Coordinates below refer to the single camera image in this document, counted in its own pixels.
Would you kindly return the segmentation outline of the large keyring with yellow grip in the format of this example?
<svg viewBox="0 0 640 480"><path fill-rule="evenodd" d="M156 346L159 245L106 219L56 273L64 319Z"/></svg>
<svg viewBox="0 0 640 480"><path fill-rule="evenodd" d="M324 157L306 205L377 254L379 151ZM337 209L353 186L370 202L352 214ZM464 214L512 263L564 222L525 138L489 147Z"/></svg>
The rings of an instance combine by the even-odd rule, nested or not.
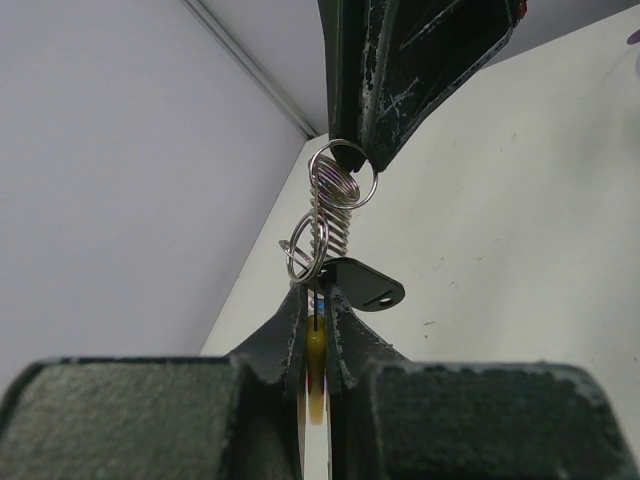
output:
<svg viewBox="0 0 640 480"><path fill-rule="evenodd" d="M363 194L354 175L335 158L337 148L353 150L365 158L362 147L345 139L333 139L320 147L308 162L310 210L296 224L289 239L288 270L295 284L306 287L310 301L304 340L306 423L319 427L326 407L327 333L319 279L321 267L348 252L352 212L375 195L379 180L372 174L371 187Z"/></svg>

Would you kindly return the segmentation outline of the black key fob with ring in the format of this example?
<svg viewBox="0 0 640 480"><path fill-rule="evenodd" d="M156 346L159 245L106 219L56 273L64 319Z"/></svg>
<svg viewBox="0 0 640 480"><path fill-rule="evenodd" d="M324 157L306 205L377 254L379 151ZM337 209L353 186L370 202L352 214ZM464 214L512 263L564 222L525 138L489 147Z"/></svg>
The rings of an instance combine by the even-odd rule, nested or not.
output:
<svg viewBox="0 0 640 480"><path fill-rule="evenodd" d="M352 308L384 311L404 300L397 280L347 255L351 214L316 214L302 217L288 239L279 242L292 285L302 285L310 296L324 297L329 286L338 287Z"/></svg>

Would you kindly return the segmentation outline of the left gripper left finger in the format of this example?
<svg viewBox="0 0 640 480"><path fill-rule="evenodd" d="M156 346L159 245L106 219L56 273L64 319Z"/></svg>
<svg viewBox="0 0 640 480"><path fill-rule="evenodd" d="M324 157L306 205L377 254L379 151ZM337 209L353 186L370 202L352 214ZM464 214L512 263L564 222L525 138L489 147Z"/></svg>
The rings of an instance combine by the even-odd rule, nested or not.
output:
<svg viewBox="0 0 640 480"><path fill-rule="evenodd" d="M5 479L299 479L306 292L221 357L32 363L1 402Z"/></svg>

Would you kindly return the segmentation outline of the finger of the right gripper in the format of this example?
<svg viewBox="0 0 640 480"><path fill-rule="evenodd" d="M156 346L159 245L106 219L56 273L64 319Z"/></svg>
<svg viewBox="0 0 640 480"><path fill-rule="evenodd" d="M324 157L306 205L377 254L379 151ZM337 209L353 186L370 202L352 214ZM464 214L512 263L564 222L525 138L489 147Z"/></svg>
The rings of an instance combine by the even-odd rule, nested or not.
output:
<svg viewBox="0 0 640 480"><path fill-rule="evenodd" d="M338 165L358 172L366 162L371 98L365 76L370 24L369 1L320 1L324 37L329 138Z"/></svg>
<svg viewBox="0 0 640 480"><path fill-rule="evenodd" d="M358 141L376 172L514 28L512 1L366 2Z"/></svg>

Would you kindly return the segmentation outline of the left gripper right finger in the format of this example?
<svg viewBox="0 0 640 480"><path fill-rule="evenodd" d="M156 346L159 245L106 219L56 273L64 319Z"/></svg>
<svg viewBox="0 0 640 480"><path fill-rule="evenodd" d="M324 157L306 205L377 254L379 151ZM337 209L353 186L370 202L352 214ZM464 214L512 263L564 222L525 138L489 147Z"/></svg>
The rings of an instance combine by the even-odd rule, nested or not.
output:
<svg viewBox="0 0 640 480"><path fill-rule="evenodd" d="M631 479L607 395L558 363L424 363L325 296L333 479Z"/></svg>

